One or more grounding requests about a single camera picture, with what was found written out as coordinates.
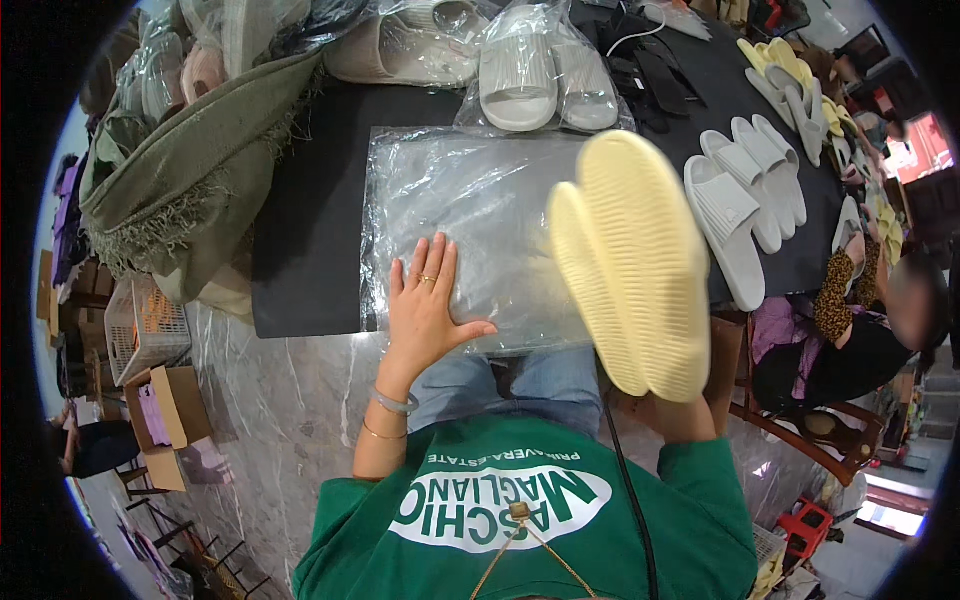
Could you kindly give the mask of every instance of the plastic basket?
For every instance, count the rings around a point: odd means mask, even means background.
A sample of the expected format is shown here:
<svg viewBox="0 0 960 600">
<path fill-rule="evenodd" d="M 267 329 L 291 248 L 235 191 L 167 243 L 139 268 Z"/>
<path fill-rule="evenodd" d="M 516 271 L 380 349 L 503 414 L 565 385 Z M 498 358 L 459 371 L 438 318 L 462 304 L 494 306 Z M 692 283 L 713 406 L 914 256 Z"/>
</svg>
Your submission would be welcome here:
<svg viewBox="0 0 960 600">
<path fill-rule="evenodd" d="M 150 276 L 117 281 L 104 325 L 110 369 L 117 386 L 190 349 L 186 312 L 170 302 Z"/>
<path fill-rule="evenodd" d="M 756 546 L 756 563 L 763 566 L 783 551 L 786 540 L 754 523 L 754 545 Z"/>
</svg>

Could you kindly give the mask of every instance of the red plastic stool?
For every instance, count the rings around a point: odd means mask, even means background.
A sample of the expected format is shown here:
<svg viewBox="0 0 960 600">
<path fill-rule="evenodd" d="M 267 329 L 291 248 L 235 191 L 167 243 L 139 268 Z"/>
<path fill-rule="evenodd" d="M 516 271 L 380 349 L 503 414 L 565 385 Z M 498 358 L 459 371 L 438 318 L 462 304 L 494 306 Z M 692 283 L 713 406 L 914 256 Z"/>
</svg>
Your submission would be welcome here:
<svg viewBox="0 0 960 600">
<path fill-rule="evenodd" d="M 780 515 L 777 524 L 787 533 L 786 553 L 805 561 L 827 538 L 833 517 L 803 496 L 798 501 L 800 510 L 795 515 Z"/>
</svg>

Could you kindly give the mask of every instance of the black cable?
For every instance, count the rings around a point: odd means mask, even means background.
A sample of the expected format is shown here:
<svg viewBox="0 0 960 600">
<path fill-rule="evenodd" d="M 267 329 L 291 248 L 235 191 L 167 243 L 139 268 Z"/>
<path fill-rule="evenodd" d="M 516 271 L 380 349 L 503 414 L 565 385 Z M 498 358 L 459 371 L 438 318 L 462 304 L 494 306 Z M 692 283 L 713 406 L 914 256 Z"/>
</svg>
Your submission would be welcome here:
<svg viewBox="0 0 960 600">
<path fill-rule="evenodd" d="M 620 438 L 616 436 L 616 427 L 613 426 L 610 404 L 606 400 L 603 403 L 603 409 L 607 413 L 607 425 L 610 426 L 610 437 L 613 438 L 613 449 L 616 450 L 616 462 L 620 465 L 623 484 L 627 486 L 627 495 L 630 496 L 630 504 L 634 509 L 636 528 L 640 532 L 640 537 L 643 539 L 643 549 L 647 553 L 647 587 L 650 589 L 650 600 L 660 600 L 660 587 L 657 584 L 657 564 L 654 562 L 654 544 L 650 541 L 650 530 L 647 529 L 647 521 L 643 518 L 643 511 L 640 510 L 640 502 L 636 499 L 634 482 L 630 480 L 630 473 L 627 472 L 627 462 L 623 458 Z"/>
</svg>

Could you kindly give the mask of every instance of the jeans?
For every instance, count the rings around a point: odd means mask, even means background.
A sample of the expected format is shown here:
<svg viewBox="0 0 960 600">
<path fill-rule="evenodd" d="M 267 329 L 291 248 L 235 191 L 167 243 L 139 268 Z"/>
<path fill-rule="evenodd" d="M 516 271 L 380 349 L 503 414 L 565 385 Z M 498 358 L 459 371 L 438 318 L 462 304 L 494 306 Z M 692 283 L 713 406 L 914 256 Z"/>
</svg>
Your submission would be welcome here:
<svg viewBox="0 0 960 600">
<path fill-rule="evenodd" d="M 596 440 L 600 430 L 600 390 L 593 347 L 531 354 L 520 359 L 509 398 L 501 397 L 490 361 L 483 356 L 446 356 L 414 382 L 420 408 L 408 428 L 483 413 L 539 417 Z"/>
</svg>

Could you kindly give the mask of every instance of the slipper sole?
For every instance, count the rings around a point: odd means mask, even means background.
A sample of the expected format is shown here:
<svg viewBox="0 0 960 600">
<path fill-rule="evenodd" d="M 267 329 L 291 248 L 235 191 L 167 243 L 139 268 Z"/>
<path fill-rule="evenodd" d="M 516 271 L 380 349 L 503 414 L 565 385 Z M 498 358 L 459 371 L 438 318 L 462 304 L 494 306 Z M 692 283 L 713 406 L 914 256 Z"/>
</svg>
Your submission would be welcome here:
<svg viewBox="0 0 960 600">
<path fill-rule="evenodd" d="M 694 400 L 709 370 L 708 254 L 673 166 L 629 132 L 585 144 L 547 206 L 554 257 L 614 385 Z"/>
</svg>

